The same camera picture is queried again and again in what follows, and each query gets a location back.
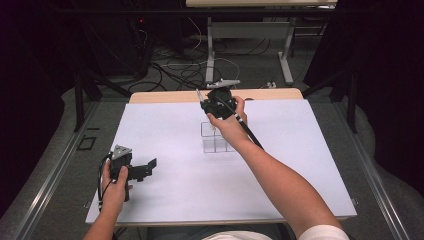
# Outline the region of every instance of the metal rod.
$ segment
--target metal rod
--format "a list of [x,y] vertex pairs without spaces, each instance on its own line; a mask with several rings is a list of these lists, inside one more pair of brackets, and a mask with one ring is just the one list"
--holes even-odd
[[265,8],[212,8],[212,9],[60,9],[53,7],[60,14],[69,15],[136,15],[152,18],[163,17],[246,17],[256,15],[261,17],[318,17],[342,16],[370,13],[368,9],[340,10],[340,9],[265,9]]

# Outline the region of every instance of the wire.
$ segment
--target wire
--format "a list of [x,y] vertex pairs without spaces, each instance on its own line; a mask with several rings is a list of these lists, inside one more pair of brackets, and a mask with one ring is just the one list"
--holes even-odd
[[221,98],[214,96],[219,102],[221,102],[222,104],[224,104],[224,106],[226,108],[228,108],[228,110],[230,110],[233,115],[236,117],[237,121],[239,122],[239,124],[241,125],[241,127],[244,129],[244,131],[247,133],[247,135],[249,135],[250,139],[260,148],[264,149],[261,145],[261,143],[258,141],[258,139],[255,137],[255,135],[253,134],[253,132],[250,130],[250,128],[247,126],[247,124],[243,121],[243,119],[236,113],[236,111],[234,111],[230,106],[228,106],[228,104],[222,100]]

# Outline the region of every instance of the person's right hand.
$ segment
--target person's right hand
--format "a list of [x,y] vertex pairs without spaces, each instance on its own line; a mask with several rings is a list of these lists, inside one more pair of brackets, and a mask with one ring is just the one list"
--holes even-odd
[[[247,124],[247,115],[244,112],[244,100],[241,97],[234,96],[237,102],[236,113],[243,119]],[[241,140],[250,141],[246,131],[240,126],[234,115],[230,116],[225,120],[217,119],[212,114],[207,114],[211,124],[221,131],[222,136],[227,140],[231,146],[235,147],[234,144]]]

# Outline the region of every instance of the black equipment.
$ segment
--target black equipment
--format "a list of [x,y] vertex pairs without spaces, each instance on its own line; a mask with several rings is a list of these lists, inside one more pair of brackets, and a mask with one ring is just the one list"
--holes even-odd
[[208,99],[200,101],[200,106],[206,114],[211,113],[216,118],[227,119],[233,115],[236,110],[236,100],[232,97],[228,87],[215,88],[206,96]]

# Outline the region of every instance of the metal frame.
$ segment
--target metal frame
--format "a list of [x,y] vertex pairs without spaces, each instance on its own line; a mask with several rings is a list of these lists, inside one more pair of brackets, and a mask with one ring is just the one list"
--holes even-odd
[[59,182],[63,174],[65,173],[66,168],[68,167],[72,159],[72,156],[75,153],[77,144],[83,138],[85,126],[88,124],[88,122],[96,112],[98,106],[98,102],[90,103],[88,110],[86,111],[87,121],[82,124],[82,128],[79,132],[76,132],[72,135],[71,139],[69,140],[69,143],[66,146],[65,151],[62,154],[62,157],[50,171],[46,181],[44,182],[40,191],[38,191],[37,196],[34,198],[31,207],[28,209],[28,212],[25,214],[19,227],[16,229],[13,239],[23,240],[31,238],[32,232],[34,231],[38,221],[43,215],[47,204],[53,196],[54,191],[59,185]]
[[208,63],[206,68],[206,83],[213,82],[215,52],[213,51],[214,38],[273,38],[284,39],[284,48],[278,52],[281,69],[286,84],[292,85],[293,78],[287,62],[290,44],[295,28],[295,18],[290,22],[212,22],[208,17]]
[[349,135],[353,145],[355,146],[355,150],[358,153],[358,163],[364,172],[365,178],[367,179],[372,192],[374,193],[377,204],[380,207],[380,210],[387,222],[387,226],[392,232],[393,237],[396,240],[409,240],[409,235],[393,207],[393,204],[386,192],[386,189],[384,188],[383,181],[381,180],[377,169],[375,168],[370,156],[362,145],[358,135],[351,131],[349,124],[346,122],[347,116],[343,104],[338,102],[333,103],[333,105],[336,109],[340,121],[343,123],[346,133]]

